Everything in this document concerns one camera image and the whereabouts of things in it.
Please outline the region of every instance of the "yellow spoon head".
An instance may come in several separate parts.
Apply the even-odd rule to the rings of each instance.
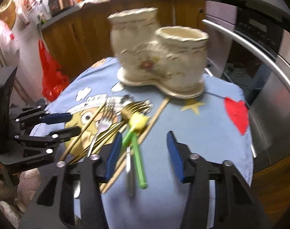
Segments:
[[[146,126],[147,121],[147,116],[135,112],[129,120],[129,126],[133,128],[133,130],[141,130]]]

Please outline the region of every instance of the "silver fork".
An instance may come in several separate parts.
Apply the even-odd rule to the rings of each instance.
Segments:
[[[100,133],[107,130],[112,125],[112,122],[115,116],[114,106],[115,106],[115,103],[111,101],[110,103],[106,104],[106,106],[104,107],[102,118],[98,122],[97,133],[92,139],[87,157],[91,155],[97,136]]]

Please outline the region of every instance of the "red heart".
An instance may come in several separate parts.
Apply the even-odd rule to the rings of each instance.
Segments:
[[[244,135],[249,125],[249,113],[244,101],[236,102],[229,97],[225,97],[224,103],[229,117],[241,135]]]

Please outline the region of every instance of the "silver bolt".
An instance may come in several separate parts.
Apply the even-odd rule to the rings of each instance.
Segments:
[[[223,161],[223,164],[227,167],[233,166],[233,162],[231,160],[225,160]]]
[[[100,156],[98,155],[98,154],[92,154],[91,156],[90,156],[90,159],[91,160],[98,160],[100,158]]]
[[[196,159],[199,159],[199,158],[200,158],[199,154],[196,154],[196,153],[190,154],[190,159],[192,159],[192,160],[196,160]]]
[[[57,166],[58,168],[62,168],[62,167],[64,167],[64,166],[66,166],[66,162],[65,162],[65,161],[59,161],[59,162],[56,164],[56,166]]]

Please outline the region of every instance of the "table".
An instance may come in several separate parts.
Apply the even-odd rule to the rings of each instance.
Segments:
[[[123,95],[129,94],[136,101],[149,99],[154,105],[149,115],[153,116],[165,95],[154,86],[122,86],[116,78],[119,68],[116,58],[103,60],[99,67],[91,67],[77,77],[47,109],[51,113],[73,113],[73,121],[69,125],[82,127],[106,96],[114,96],[119,101]],[[180,183],[174,175],[166,145],[166,134],[170,130],[179,142],[187,144],[192,152],[208,161],[233,161],[251,185],[253,157],[250,127],[241,135],[224,107],[224,97],[230,97],[234,101],[243,100],[242,90],[218,78],[208,75],[203,77],[205,93],[201,100],[172,98],[141,145],[148,188],[137,188],[135,197],[129,198],[125,173],[122,173],[109,191],[102,195],[111,229],[179,228],[189,184]],[[40,124],[33,129],[32,135],[47,135],[50,131],[63,127],[64,124]],[[93,136],[93,132],[88,133],[88,137]],[[89,138],[83,139],[83,142],[89,144]],[[57,159],[63,151],[64,145],[61,144],[57,150]],[[48,176],[50,168],[50,165],[39,168],[43,178]],[[208,227],[213,225],[214,205],[214,181],[211,181]],[[75,213],[80,215],[79,200],[75,201]]]

